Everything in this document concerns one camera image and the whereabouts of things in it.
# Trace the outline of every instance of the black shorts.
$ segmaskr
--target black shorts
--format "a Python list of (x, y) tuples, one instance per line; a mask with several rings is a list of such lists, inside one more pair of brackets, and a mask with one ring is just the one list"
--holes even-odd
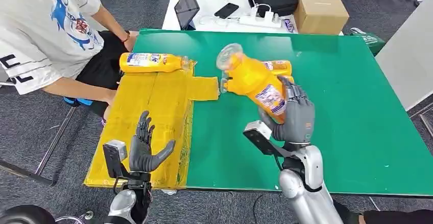
[[(104, 39), (104, 47), (86, 64), (76, 80), (82, 83), (116, 90), (121, 80), (119, 58), (122, 53), (129, 52), (119, 38), (110, 31), (99, 32)], [(108, 103), (93, 101), (90, 110), (103, 117)]]

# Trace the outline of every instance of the white t-shirt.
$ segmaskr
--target white t-shirt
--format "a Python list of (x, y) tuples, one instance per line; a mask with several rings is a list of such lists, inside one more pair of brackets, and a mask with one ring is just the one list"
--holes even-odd
[(0, 0), (0, 63), (20, 94), (75, 79), (104, 45), (82, 13), (98, 0)]

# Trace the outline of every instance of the green tabletop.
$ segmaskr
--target green tabletop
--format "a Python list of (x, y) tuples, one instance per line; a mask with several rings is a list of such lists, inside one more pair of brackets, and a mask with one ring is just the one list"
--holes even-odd
[[(316, 105), (311, 141), (330, 192), (433, 196), (433, 157), (358, 37), (147, 30), (134, 51), (186, 55), (198, 61), (196, 76), (221, 77), (215, 59), (229, 43), (259, 60), (292, 62)], [(187, 187), (277, 190), (274, 158), (242, 134), (258, 119), (256, 105), (233, 93), (195, 102)]]

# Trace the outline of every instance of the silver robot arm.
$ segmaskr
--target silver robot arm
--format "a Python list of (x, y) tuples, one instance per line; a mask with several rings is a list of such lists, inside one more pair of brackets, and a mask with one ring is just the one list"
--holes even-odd
[(125, 143), (112, 140), (103, 146), (108, 174), (116, 179), (113, 191), (115, 192), (118, 179), (127, 180), (122, 191), (115, 192), (116, 197), (111, 202), (104, 224), (142, 224), (148, 218), (148, 209), (152, 202), (150, 172), (156, 170), (173, 152), (175, 146), (175, 141), (170, 140), (163, 150), (152, 155), (151, 140), (155, 126), (150, 125), (152, 119), (148, 115), (148, 111), (143, 112), (132, 137), (129, 151), (130, 172), (127, 172), (122, 164), (127, 156)]
[[(285, 123), (277, 124), (259, 108), (263, 121), (249, 123), (244, 135), (265, 155), (274, 155), (281, 172), (280, 188), (290, 202), (299, 224), (343, 224), (323, 180), (320, 150), (310, 144), (314, 130), (314, 104), (301, 87), (284, 77)], [(269, 138), (284, 141), (273, 144)], [(283, 157), (282, 166), (277, 157)]]

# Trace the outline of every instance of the floor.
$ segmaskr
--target floor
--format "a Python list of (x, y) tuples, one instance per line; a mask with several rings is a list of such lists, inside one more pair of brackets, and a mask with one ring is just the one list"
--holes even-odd
[[(127, 29), (161, 28), (169, 0), (101, 0), (116, 19)], [(344, 28), (351, 27), (373, 32), (388, 40), (415, 9), (408, 0), (342, 0), (350, 19)], [(423, 104), (410, 111), (413, 114)], [(19, 96), (14, 88), (0, 89), (0, 155), (1, 158), (28, 170), (34, 170), (68, 106), (61, 98), (43, 92)], [(433, 112), (426, 114), (433, 122)], [(430, 137), (421, 120), (414, 125), (433, 152)], [(113, 198), (110, 189), (89, 188), (82, 185), (96, 148), (102, 126), (98, 118), (86, 109), (75, 113), (60, 145), (44, 171), (55, 177), (54, 187), (27, 182), (0, 171), (0, 210), (21, 204), (40, 205), (55, 216), (79, 215), (93, 210), (101, 220), (108, 213)], [(295, 223), (288, 201), (280, 194), (257, 192), (180, 191), (173, 196), (154, 191), (154, 202), (149, 223)], [(368, 197), (335, 196), (353, 211), (362, 212), (375, 207)], [(433, 200), (374, 197), (381, 210), (433, 210)]]

